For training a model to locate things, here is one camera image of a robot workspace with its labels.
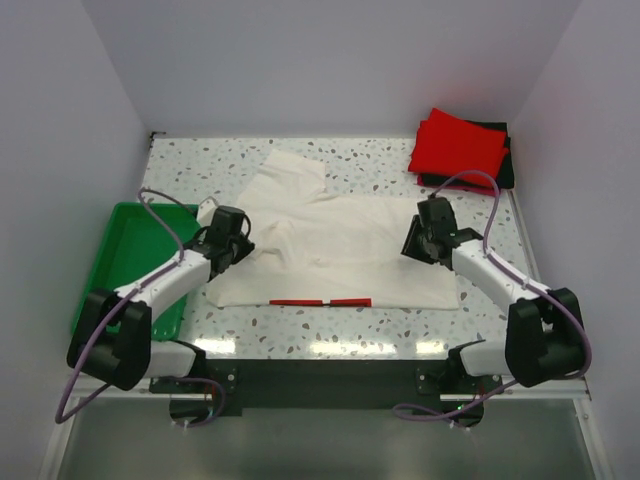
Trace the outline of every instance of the white t-shirt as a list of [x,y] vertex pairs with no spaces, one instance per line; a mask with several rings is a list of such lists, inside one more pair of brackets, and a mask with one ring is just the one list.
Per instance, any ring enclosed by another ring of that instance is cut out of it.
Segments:
[[214,305],[370,298],[455,309],[455,275],[400,254],[419,199],[326,192],[322,162],[273,150],[240,195],[255,251],[207,287]]

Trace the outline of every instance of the plastic tray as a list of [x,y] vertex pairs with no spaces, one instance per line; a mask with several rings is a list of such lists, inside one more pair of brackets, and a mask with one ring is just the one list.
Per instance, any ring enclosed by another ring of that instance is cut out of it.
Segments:
[[[182,241],[189,240],[199,228],[196,219],[177,205],[156,203],[152,208]],[[175,242],[142,205],[117,204],[102,238],[82,302],[76,310],[72,332],[78,323],[84,298],[91,289],[114,289],[131,283],[166,262],[175,252]],[[175,340],[178,337],[186,302],[187,297],[182,297],[158,317],[152,328],[153,340]],[[118,327],[108,329],[110,332],[117,330]]]

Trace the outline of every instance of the terrazzo table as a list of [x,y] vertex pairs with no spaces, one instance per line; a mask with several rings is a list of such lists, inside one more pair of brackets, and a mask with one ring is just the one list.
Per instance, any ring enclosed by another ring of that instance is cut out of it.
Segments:
[[[430,189],[406,172],[412,139],[156,138],[143,184],[182,202],[213,195],[233,205],[274,148],[320,160],[327,190],[425,198]],[[482,232],[493,198],[448,191],[458,224]],[[512,198],[503,193],[490,244],[531,274]],[[506,335],[506,317],[477,287],[456,277],[460,309],[227,307],[207,302],[204,288],[188,298],[180,339],[218,358],[445,358],[449,347]]]

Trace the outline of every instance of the black base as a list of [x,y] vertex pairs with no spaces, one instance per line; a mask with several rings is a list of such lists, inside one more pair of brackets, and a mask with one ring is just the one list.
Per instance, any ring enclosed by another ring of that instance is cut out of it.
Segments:
[[[222,415],[242,415],[245,408],[390,410],[398,403],[416,403],[439,412],[464,402],[442,402],[441,394],[474,395],[500,385],[491,377],[463,377],[446,391],[438,386],[445,360],[207,360],[207,372],[227,392]],[[158,379],[152,393],[202,393],[201,384]],[[200,416],[200,399],[172,400],[172,416]],[[480,421],[483,407],[457,417],[463,425]]]

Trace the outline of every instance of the gray wall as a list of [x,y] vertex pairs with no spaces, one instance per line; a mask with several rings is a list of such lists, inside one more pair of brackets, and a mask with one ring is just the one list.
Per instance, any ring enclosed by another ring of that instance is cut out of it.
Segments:
[[579,0],[84,4],[151,129],[344,136],[512,120]]
[[145,128],[79,0],[0,2],[0,471],[34,478],[69,325]]
[[640,470],[640,2],[584,0],[515,122],[518,195],[545,280],[578,294],[594,406]]

